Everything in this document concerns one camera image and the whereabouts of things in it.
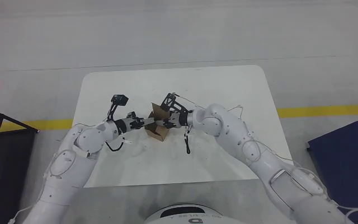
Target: cardboard box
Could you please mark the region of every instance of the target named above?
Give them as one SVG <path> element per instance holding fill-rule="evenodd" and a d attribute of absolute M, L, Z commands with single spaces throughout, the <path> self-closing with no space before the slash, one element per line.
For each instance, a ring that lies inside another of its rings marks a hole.
<path fill-rule="evenodd" d="M 149 118 L 164 119 L 170 117 L 170 112 L 162 110 L 159 105 L 152 103 L 152 108 L 153 111 L 148 116 Z M 149 136 L 161 142 L 166 139 L 166 136 L 169 133 L 169 129 L 166 127 L 158 126 L 156 123 L 148 124 L 144 126 L 144 129 Z"/>

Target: yellow floor stripe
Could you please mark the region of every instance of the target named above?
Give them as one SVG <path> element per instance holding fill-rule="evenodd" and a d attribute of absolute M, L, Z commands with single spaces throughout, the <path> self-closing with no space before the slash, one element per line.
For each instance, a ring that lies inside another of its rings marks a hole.
<path fill-rule="evenodd" d="M 358 105 L 346 106 L 315 106 L 308 108 L 277 108 L 280 118 L 298 118 L 308 116 L 336 116 L 336 115 L 358 115 Z M 24 122 L 25 124 L 37 128 L 39 130 L 60 130 L 70 129 L 72 119 L 64 120 L 32 120 Z M 0 128 L 0 132 L 8 130 L 21 129 L 17 124 L 4 122 Z"/>
<path fill-rule="evenodd" d="M 280 118 L 297 118 L 303 116 L 337 116 L 358 115 L 358 105 L 314 106 L 309 108 L 277 108 Z"/>
<path fill-rule="evenodd" d="M 37 128 L 38 130 L 60 130 L 60 129 L 70 129 L 72 126 L 72 119 L 64 120 L 32 120 L 28 122 L 23 122 L 31 127 Z M 18 130 L 22 127 L 11 123 L 3 122 L 0 132 L 5 132 L 8 130 Z"/>

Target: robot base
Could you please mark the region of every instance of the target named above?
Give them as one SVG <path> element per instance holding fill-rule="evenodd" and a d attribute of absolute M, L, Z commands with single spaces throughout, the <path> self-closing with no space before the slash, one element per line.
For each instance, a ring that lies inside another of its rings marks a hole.
<path fill-rule="evenodd" d="M 144 224 L 179 224 L 179 223 L 205 223 L 205 224 L 243 224 L 243 222 L 224 217 L 219 212 L 196 204 L 181 204 L 163 208 L 152 214 Z"/>

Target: white table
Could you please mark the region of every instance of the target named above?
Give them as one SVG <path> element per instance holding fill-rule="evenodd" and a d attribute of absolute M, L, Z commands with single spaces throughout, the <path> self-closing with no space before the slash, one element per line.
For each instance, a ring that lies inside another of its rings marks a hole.
<path fill-rule="evenodd" d="M 265 74 L 258 66 L 90 73 L 83 79 L 73 124 L 100 123 L 114 94 L 129 98 L 125 107 L 117 108 L 115 119 L 126 117 L 130 111 L 146 118 L 152 110 L 151 102 L 161 104 L 169 92 L 203 107 L 214 102 L 227 109 L 242 105 L 242 118 L 256 137 L 279 155 L 291 158 Z M 188 109 L 194 108 L 185 100 L 178 101 Z M 240 109 L 232 113 L 238 116 Z M 125 138 L 133 144 L 125 144 L 118 152 L 103 148 L 85 187 L 257 178 L 205 133 L 193 131 L 188 155 L 183 133 L 184 128 L 171 129 L 164 142 L 147 136 L 144 129 L 126 133 Z M 118 139 L 111 145 L 120 142 Z"/>

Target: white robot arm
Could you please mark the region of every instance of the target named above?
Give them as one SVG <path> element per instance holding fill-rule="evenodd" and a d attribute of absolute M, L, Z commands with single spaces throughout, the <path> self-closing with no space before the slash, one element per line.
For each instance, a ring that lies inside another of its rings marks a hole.
<path fill-rule="evenodd" d="M 23 224 L 60 224 L 71 200 L 90 178 L 104 144 L 154 122 L 153 118 L 138 118 L 134 112 L 124 119 L 113 120 L 116 107 L 124 106 L 127 100 L 124 95 L 112 98 L 106 122 L 92 127 L 78 124 L 71 128 L 45 173 L 40 198 Z"/>
<path fill-rule="evenodd" d="M 254 139 L 244 121 L 219 104 L 188 111 L 168 94 L 161 107 L 174 108 L 169 119 L 157 121 L 165 127 L 193 127 L 215 137 L 231 156 L 246 164 L 262 181 L 272 203 L 298 224 L 345 223 L 345 215 L 326 197 L 314 177 L 279 159 L 263 143 Z"/>

